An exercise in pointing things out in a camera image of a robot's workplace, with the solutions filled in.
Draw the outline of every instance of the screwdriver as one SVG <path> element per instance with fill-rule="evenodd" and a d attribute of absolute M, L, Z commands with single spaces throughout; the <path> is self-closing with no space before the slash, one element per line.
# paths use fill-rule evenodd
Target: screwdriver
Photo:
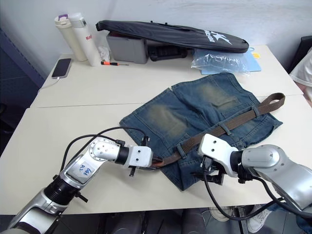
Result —
<path fill-rule="evenodd" d="M 128 64 L 122 64 L 122 63 L 118 63 L 118 62 L 103 62 L 101 61 L 102 65 L 112 65 L 112 66 L 119 66 L 119 65 L 125 65 L 125 66 L 129 66 Z"/>

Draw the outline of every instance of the brown belt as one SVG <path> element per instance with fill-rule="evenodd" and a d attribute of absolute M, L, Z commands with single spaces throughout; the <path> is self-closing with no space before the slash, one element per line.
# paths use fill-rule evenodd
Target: brown belt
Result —
<path fill-rule="evenodd" d="M 284 104 L 284 101 L 285 101 L 285 95 L 284 94 L 282 94 L 282 93 L 271 94 L 262 103 L 260 103 L 257 106 L 258 112 L 256 112 L 255 110 L 250 110 L 248 112 L 245 112 L 241 115 L 238 115 L 237 117 L 225 122 L 224 125 L 226 128 L 228 128 L 228 130 L 232 130 L 232 129 L 248 122 L 249 120 L 252 120 L 253 118 L 258 117 L 259 115 L 264 115 L 264 114 L 267 114 L 271 111 L 277 110 L 278 108 L 280 108 Z M 187 154 L 189 151 L 191 151 L 192 148 L 194 148 L 195 146 L 197 146 L 201 142 L 201 139 L 203 138 L 203 136 L 205 134 L 211 134 L 215 137 L 219 137 L 225 133 L 226 133 L 226 131 L 224 130 L 224 128 L 221 126 L 218 126 L 214 129 L 212 129 L 210 132 L 200 133 L 200 134 L 197 134 L 196 136 L 189 138 L 181 146 L 181 148 Z M 153 166 L 164 167 L 164 166 L 171 164 L 171 163 L 174 163 L 180 159 L 181 159 L 180 153 L 178 151 L 175 151 L 170 157 L 164 158 L 162 160 L 162 162 L 153 163 Z"/>

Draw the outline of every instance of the table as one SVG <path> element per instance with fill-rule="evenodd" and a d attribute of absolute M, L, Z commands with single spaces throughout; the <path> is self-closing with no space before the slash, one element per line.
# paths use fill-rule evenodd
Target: table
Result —
<path fill-rule="evenodd" d="M 117 126 L 124 116 L 140 105 L 27 109 L 0 158 L 0 213 L 16 214 L 52 181 L 52 176 L 59 171 L 65 148 L 72 139 Z M 293 161 L 312 168 L 312 144 L 309 138 L 312 109 L 303 96 L 287 96 L 284 106 L 273 115 L 284 124 L 261 144 L 278 145 Z M 134 143 L 123 130 L 111 132 L 109 136 Z M 81 140 L 74 145 L 69 156 L 84 143 Z M 242 185 L 237 179 L 225 176 L 223 186 L 211 184 L 211 189 L 221 206 L 270 201 L 258 181 Z M 135 177 L 130 178 L 129 169 L 113 163 L 104 164 L 97 176 L 82 190 L 82 194 L 89 202 L 75 198 L 65 214 L 214 206 L 201 181 L 181 192 L 159 171 L 137 170 Z"/>
<path fill-rule="evenodd" d="M 277 92 L 302 94 L 267 46 L 254 48 L 261 56 L 257 61 L 262 71 L 251 72 L 250 77 L 236 74 L 244 89 L 256 97 Z M 91 67 L 88 61 L 73 61 L 68 77 L 42 89 L 31 107 L 146 103 L 176 83 L 203 77 L 197 69 L 191 69 L 191 61 L 192 58 L 187 57 L 157 62 L 149 60 L 147 64 L 100 67 Z M 55 82 L 51 79 L 52 72 L 43 87 Z"/>

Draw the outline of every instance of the water bottle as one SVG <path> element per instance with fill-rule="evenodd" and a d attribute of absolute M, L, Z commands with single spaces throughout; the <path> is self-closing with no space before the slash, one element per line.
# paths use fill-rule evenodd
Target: water bottle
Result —
<path fill-rule="evenodd" d="M 94 44 L 94 39 L 81 13 L 69 15 L 69 20 L 90 65 L 93 67 L 101 66 L 101 58 Z"/>
<path fill-rule="evenodd" d="M 65 41 L 67 42 L 67 44 L 69 45 L 69 47 L 72 49 L 72 51 L 74 52 L 75 57 L 77 58 L 78 61 L 86 61 L 87 57 L 84 54 L 80 43 L 74 33 L 72 24 L 70 23 L 69 19 L 68 19 L 68 15 L 64 14 L 64 15 L 60 15 L 57 16 L 54 19 L 54 23 L 56 28 L 59 29 L 59 31 L 62 33 Z"/>

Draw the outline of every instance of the clear plastic bag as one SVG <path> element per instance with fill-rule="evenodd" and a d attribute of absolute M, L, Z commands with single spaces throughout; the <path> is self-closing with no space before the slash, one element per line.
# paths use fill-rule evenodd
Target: clear plastic bag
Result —
<path fill-rule="evenodd" d="M 250 73 L 246 64 L 244 54 L 194 50 L 192 68 L 205 71 L 205 74 L 230 72 L 249 76 Z"/>

